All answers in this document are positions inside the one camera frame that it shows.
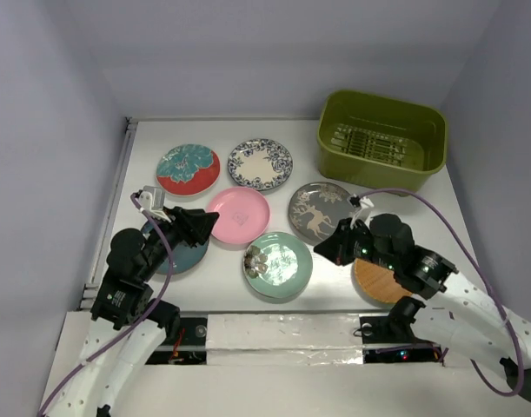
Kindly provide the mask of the dark teal plate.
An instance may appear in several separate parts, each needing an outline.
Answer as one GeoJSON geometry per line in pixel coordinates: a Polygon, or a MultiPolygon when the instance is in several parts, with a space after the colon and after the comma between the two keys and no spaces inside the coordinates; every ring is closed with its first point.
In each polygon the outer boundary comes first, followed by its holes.
{"type": "MultiPolygon", "coordinates": [[[[149,233],[153,229],[153,226],[149,222],[145,222],[141,228],[141,232],[145,238],[149,238],[149,233]]],[[[173,268],[172,275],[179,275],[192,269],[197,265],[203,257],[206,255],[209,246],[209,240],[203,245],[196,245],[190,247],[185,243],[178,244],[173,249],[173,268]]],[[[168,256],[165,261],[157,269],[158,275],[165,276],[169,271],[168,256]]]]}

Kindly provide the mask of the grey deer plate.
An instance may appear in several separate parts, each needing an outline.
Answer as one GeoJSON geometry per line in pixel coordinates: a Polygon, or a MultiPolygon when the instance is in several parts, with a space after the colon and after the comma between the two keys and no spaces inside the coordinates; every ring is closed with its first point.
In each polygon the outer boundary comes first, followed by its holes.
{"type": "Polygon", "coordinates": [[[308,241],[322,242],[334,233],[341,219],[352,215],[349,197],[345,188],[331,182],[305,184],[290,198],[290,223],[308,241]]]}

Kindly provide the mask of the pink plastic plate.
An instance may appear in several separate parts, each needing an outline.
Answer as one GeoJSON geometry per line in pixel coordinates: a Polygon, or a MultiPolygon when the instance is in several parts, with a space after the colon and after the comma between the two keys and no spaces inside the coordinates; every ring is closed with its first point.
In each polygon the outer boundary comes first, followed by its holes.
{"type": "Polygon", "coordinates": [[[266,198],[245,187],[219,192],[209,202],[207,211],[219,214],[212,236],[231,245],[251,243],[265,232],[271,217],[266,198]]]}

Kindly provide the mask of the red teal floral plate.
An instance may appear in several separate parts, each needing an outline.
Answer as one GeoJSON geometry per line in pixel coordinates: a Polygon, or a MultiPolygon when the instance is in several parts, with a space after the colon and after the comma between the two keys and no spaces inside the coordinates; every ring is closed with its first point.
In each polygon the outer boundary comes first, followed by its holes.
{"type": "Polygon", "coordinates": [[[156,180],[175,196],[198,195],[218,180],[221,163],[207,146],[183,144],[169,150],[156,166],[156,180]]]}

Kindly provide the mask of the mint green flower plate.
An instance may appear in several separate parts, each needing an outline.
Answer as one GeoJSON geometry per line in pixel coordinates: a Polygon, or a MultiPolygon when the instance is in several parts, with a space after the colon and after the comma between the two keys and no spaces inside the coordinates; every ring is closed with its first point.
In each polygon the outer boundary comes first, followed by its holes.
{"type": "Polygon", "coordinates": [[[294,235],[271,232],[254,240],[245,250],[242,271],[258,294],[285,301],[298,296],[313,272],[309,248],[294,235]]]}

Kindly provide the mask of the orange woven round plate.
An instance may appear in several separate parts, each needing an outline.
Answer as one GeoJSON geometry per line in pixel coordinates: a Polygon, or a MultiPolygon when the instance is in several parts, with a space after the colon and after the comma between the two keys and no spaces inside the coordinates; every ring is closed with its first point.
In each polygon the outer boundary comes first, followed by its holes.
{"type": "Polygon", "coordinates": [[[372,301],[395,304],[411,293],[398,284],[391,270],[356,260],[354,262],[355,283],[360,291],[372,301]]]}

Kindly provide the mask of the blue white floral plate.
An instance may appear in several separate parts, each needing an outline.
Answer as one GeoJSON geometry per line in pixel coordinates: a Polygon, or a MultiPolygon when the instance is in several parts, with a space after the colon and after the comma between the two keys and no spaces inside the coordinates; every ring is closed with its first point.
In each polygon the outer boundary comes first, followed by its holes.
{"type": "Polygon", "coordinates": [[[243,187],[270,191],[283,185],[293,172],[294,161],[278,141],[250,139],[229,153],[227,169],[232,180],[243,187]]]}

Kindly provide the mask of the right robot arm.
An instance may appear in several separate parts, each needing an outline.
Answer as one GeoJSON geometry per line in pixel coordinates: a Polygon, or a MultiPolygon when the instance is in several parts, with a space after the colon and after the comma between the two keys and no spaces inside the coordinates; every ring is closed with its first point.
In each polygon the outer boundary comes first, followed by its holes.
{"type": "Polygon", "coordinates": [[[370,223],[343,219],[314,251],[338,266],[362,260],[391,271],[409,292],[388,314],[394,339],[412,337],[453,349],[531,402],[531,322],[498,306],[452,262],[417,245],[397,215],[378,215],[370,223]]]}

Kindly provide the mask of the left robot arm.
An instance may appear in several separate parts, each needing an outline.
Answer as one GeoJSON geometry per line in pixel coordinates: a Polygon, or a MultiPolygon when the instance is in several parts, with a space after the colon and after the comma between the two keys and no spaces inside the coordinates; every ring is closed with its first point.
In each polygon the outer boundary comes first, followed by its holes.
{"type": "Polygon", "coordinates": [[[112,238],[81,353],[39,415],[116,414],[147,359],[179,333],[179,308],[154,295],[149,280],[177,245],[207,243],[218,218],[202,209],[166,208],[148,234],[126,228],[112,238]]]}

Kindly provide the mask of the green plastic bin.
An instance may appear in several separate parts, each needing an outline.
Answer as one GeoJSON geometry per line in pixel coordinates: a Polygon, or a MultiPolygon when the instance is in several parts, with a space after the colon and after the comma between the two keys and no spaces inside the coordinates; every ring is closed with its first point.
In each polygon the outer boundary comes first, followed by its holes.
{"type": "Polygon", "coordinates": [[[327,97],[316,140],[323,176],[416,192],[446,164],[448,126],[428,106],[342,89],[327,97]]]}

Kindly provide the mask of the white foil covered bar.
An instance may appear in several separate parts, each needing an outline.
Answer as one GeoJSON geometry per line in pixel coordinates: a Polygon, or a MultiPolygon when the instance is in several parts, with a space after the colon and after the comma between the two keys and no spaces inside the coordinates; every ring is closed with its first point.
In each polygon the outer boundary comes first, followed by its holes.
{"type": "Polygon", "coordinates": [[[211,366],[361,365],[357,314],[212,314],[206,335],[211,366]]]}

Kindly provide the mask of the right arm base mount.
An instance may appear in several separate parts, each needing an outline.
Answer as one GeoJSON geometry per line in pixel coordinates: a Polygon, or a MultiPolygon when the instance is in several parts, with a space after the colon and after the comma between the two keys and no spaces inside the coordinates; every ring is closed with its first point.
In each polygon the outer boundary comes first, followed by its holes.
{"type": "Polygon", "coordinates": [[[362,341],[366,364],[443,363],[448,349],[393,327],[386,315],[360,317],[353,336],[362,341]]]}

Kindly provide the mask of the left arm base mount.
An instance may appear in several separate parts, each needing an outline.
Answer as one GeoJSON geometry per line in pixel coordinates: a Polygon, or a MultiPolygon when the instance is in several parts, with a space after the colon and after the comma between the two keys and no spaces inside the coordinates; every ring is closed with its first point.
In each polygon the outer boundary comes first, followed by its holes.
{"type": "Polygon", "coordinates": [[[205,365],[207,363],[207,316],[182,317],[175,336],[162,343],[147,365],[205,365]]]}

